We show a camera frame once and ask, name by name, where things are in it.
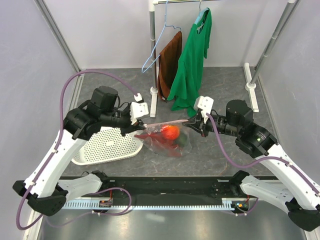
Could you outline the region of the green toy avocado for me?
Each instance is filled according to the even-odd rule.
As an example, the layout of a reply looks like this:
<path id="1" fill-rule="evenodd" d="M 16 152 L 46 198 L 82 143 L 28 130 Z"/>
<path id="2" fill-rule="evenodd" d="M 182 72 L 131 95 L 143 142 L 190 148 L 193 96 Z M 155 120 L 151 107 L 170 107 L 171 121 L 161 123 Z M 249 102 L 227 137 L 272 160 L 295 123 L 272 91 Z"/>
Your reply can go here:
<path id="1" fill-rule="evenodd" d="M 183 132 L 179 134 L 174 142 L 181 148 L 186 147 L 190 143 L 188 135 Z"/>

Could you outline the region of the red toy tomato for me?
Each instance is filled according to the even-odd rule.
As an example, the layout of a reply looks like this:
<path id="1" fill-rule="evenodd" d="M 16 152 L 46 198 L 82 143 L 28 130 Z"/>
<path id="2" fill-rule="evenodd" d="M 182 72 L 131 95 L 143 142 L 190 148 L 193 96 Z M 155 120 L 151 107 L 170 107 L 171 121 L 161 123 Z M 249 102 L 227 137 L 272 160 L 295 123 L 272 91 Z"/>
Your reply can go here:
<path id="1" fill-rule="evenodd" d="M 177 125 L 164 125 L 161 134 L 166 140 L 175 140 L 180 135 L 180 128 Z"/>

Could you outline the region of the clear zip top bag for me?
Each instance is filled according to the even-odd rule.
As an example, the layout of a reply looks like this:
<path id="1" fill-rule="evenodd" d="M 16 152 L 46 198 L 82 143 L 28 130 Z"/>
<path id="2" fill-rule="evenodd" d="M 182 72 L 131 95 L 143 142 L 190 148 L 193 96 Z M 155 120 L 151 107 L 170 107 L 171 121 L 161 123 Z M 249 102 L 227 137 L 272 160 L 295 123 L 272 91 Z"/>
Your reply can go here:
<path id="1" fill-rule="evenodd" d="M 192 145 L 189 128 L 183 125 L 186 119 L 145 124 L 134 137 L 150 151 L 170 158 L 179 158 L 188 154 Z"/>

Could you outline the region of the red toy lobster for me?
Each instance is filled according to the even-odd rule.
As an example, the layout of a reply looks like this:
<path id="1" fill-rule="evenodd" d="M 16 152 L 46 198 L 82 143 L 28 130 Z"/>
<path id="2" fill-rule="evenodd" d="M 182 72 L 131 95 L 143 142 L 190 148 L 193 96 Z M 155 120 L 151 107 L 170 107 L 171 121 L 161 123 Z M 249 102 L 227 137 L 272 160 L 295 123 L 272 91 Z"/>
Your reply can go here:
<path id="1" fill-rule="evenodd" d="M 141 133 L 134 137 L 141 141 L 152 152 L 166 157 L 181 157 L 181 148 L 174 140 L 165 139 L 161 133 Z"/>

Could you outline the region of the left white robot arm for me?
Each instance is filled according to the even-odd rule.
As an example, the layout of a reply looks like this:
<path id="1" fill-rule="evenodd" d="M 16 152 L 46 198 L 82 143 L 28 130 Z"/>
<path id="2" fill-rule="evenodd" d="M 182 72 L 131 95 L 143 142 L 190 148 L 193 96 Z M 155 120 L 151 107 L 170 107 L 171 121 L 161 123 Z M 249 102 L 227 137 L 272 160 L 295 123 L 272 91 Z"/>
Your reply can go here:
<path id="1" fill-rule="evenodd" d="M 107 86 L 96 88 L 91 99 L 67 113 L 52 150 L 26 180 L 13 184 L 13 190 L 25 197 L 34 211 L 48 217 L 78 197 L 94 193 L 106 196 L 110 191 L 109 179 L 101 171 L 75 179 L 63 180 L 61 176 L 76 153 L 102 127 L 118 128 L 122 136 L 144 129 L 141 119 L 149 115 L 148 104 L 141 94 L 134 99 L 119 110 L 115 107 L 119 100 L 117 90 Z"/>

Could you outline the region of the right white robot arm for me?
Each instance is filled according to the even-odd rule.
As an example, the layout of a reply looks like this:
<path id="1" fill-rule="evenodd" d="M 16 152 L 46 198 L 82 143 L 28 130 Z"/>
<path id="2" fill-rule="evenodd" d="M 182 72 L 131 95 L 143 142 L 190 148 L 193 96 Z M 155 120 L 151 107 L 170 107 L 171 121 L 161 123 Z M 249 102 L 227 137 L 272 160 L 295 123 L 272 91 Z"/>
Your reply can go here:
<path id="1" fill-rule="evenodd" d="M 227 103 L 225 115 L 213 114 L 214 100 L 200 96 L 194 103 L 195 116 L 183 125 L 201 136 L 216 136 L 222 154 L 239 169 L 232 177 L 229 191 L 235 197 L 243 194 L 262 199 L 285 212 L 304 231 L 320 226 L 320 186 L 289 157 L 279 141 L 264 127 L 254 122 L 254 112 L 244 100 Z M 236 146 L 253 158 L 247 165 L 235 163 L 226 153 L 221 135 L 235 137 Z M 257 164 L 269 169 L 284 185 L 275 187 L 245 171 Z"/>

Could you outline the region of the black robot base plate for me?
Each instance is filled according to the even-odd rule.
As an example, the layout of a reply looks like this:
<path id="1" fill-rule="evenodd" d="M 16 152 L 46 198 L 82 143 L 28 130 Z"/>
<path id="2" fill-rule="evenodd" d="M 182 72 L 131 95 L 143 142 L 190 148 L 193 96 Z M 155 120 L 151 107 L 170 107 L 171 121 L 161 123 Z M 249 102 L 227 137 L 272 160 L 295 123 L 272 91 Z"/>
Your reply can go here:
<path id="1" fill-rule="evenodd" d="M 207 206 L 220 205 L 222 199 L 257 198 L 244 193 L 231 176 L 109 176 L 99 190 L 112 187 L 127 190 L 134 207 Z"/>

